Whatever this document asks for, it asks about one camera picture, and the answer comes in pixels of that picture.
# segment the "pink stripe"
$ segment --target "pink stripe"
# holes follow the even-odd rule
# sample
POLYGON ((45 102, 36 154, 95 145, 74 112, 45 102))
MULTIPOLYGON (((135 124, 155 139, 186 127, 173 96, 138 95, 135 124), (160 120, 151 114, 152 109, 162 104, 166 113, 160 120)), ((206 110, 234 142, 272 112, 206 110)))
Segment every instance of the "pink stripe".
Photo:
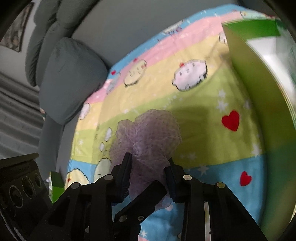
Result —
MULTIPOLYGON (((187 26, 184 30, 166 37, 154 47, 138 56, 137 59, 144 59, 147 62, 148 67, 158 63, 159 61, 166 59, 175 53, 183 50, 185 48, 190 47, 193 44, 196 44, 207 37, 211 37, 214 35, 218 35, 221 31, 223 31, 222 22, 240 19, 240 12, 232 12, 229 14, 225 14, 217 17, 207 17, 201 20, 198 20, 189 26, 187 26)), ((129 63, 125 66, 121 71, 121 76, 118 79, 116 87, 123 83, 125 76, 128 71, 133 66, 133 62, 129 63)), ((110 84, 111 80, 107 80, 104 84, 103 88, 99 91, 93 93, 87 100, 88 103, 96 103, 102 102, 106 97, 106 89, 110 84)))

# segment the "red heart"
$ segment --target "red heart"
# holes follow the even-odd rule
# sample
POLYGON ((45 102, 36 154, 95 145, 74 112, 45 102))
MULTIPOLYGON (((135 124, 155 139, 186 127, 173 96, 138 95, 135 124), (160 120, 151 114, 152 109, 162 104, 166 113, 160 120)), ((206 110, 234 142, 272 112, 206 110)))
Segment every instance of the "red heart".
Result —
POLYGON ((239 114, 236 110, 233 110, 229 115, 223 116, 221 121, 227 129, 237 131, 239 127, 239 114))
POLYGON ((248 185, 252 181, 252 177, 247 174, 246 171, 243 171, 241 174, 241 187, 248 185))

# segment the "gray pillow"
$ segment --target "gray pillow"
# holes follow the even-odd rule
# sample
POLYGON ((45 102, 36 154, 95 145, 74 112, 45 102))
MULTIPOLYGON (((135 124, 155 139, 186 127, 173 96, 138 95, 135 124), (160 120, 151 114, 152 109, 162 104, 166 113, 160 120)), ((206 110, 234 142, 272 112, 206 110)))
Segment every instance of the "gray pillow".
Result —
POLYGON ((62 38, 49 58, 39 91, 40 107, 63 125, 81 110, 84 101, 107 78, 95 52, 71 38, 62 38))

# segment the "framed picture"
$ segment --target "framed picture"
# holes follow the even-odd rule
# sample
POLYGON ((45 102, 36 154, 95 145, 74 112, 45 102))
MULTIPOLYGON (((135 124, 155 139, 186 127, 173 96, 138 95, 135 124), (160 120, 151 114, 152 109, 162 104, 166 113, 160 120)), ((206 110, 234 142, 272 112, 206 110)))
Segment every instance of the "framed picture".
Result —
POLYGON ((27 24, 27 19, 33 5, 33 3, 29 3, 27 7, 25 7, 21 11, 21 13, 17 16, 17 18, 13 21, 12 25, 7 30, 6 34, 0 42, 0 45, 20 52, 25 26, 27 24))

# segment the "small green box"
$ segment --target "small green box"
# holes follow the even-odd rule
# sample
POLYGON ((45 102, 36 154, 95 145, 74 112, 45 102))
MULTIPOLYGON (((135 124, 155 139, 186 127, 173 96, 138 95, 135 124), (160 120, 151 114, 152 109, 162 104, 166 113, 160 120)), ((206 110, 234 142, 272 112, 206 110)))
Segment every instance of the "small green box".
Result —
POLYGON ((62 176, 58 172, 49 173, 49 198, 55 203, 64 192, 62 176))

